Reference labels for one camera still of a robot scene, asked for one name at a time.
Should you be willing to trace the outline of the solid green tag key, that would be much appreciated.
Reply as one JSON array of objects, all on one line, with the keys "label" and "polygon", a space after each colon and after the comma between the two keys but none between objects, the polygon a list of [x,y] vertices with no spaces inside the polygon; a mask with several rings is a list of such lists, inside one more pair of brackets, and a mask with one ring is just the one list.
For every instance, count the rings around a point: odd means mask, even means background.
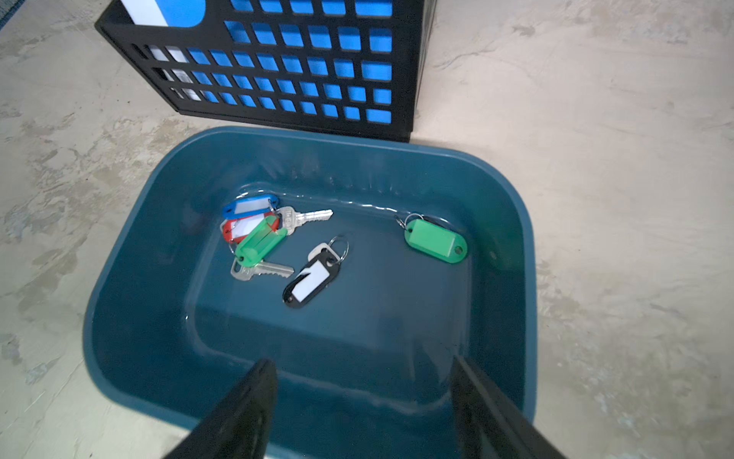
[{"label": "solid green tag key", "polygon": [[458,264],[468,256],[468,243],[460,233],[434,223],[419,213],[409,213],[405,218],[396,217],[403,229],[407,245],[449,264]]}]

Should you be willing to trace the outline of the teal plastic storage box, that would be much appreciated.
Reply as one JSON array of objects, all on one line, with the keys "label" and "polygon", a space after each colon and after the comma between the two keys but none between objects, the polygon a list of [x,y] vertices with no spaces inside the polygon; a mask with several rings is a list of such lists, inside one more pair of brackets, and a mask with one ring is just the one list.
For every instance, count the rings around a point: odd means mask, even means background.
[{"label": "teal plastic storage box", "polygon": [[451,369],[527,418],[537,397],[533,227],[461,152],[215,128],[148,178],[88,303],[97,388],[192,428],[260,360],[280,457],[457,458]]}]

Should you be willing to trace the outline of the translucent green tag key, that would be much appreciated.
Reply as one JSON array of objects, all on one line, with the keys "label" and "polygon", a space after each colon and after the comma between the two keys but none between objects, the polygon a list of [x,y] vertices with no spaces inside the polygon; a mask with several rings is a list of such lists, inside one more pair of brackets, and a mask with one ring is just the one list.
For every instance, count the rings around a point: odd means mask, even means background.
[{"label": "translucent green tag key", "polygon": [[265,257],[287,236],[306,223],[328,221],[332,210],[298,212],[293,207],[279,208],[274,216],[265,217],[236,247],[231,275],[240,281],[250,281],[258,275],[279,275],[289,278],[294,269],[267,262]]}]

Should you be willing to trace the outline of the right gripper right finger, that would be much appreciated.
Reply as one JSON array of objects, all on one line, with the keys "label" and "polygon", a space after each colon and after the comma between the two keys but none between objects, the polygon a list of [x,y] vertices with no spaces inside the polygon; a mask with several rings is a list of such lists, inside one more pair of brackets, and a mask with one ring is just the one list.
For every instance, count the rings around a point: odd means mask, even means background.
[{"label": "right gripper right finger", "polygon": [[462,457],[564,458],[473,361],[453,360],[450,393]]}]

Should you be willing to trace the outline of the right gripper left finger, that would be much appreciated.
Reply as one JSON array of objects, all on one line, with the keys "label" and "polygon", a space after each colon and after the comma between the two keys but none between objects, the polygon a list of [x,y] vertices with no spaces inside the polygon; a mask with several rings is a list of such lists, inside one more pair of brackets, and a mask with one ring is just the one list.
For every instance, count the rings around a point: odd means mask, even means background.
[{"label": "right gripper left finger", "polygon": [[263,458],[277,400],[276,366],[259,360],[217,407],[166,456]]}]

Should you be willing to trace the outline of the black white tag key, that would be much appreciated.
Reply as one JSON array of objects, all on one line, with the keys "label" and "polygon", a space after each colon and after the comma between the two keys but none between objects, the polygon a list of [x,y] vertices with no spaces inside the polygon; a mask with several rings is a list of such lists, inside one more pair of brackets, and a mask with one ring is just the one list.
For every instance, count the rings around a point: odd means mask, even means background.
[{"label": "black white tag key", "polygon": [[349,249],[350,244],[343,235],[315,246],[307,256],[307,263],[283,291],[284,304],[294,309],[302,308],[325,290],[338,276]]}]

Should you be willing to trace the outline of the blue tag key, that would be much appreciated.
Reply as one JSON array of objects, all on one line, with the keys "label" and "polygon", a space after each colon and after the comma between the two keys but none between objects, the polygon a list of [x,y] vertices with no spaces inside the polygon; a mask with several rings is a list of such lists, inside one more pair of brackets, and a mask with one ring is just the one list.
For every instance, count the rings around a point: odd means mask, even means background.
[{"label": "blue tag key", "polygon": [[245,197],[234,200],[223,209],[225,220],[238,220],[257,214],[271,212],[279,205],[279,198],[274,194]]}]

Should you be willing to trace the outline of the red tag key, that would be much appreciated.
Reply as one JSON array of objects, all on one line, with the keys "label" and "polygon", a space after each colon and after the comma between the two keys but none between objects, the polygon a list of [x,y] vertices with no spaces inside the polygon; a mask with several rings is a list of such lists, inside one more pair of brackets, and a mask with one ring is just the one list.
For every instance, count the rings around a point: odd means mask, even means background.
[{"label": "red tag key", "polygon": [[275,212],[264,212],[235,220],[225,220],[220,225],[223,239],[227,244],[238,245],[243,241],[266,217],[273,216],[274,222],[271,228],[276,231],[279,228],[280,216]]}]

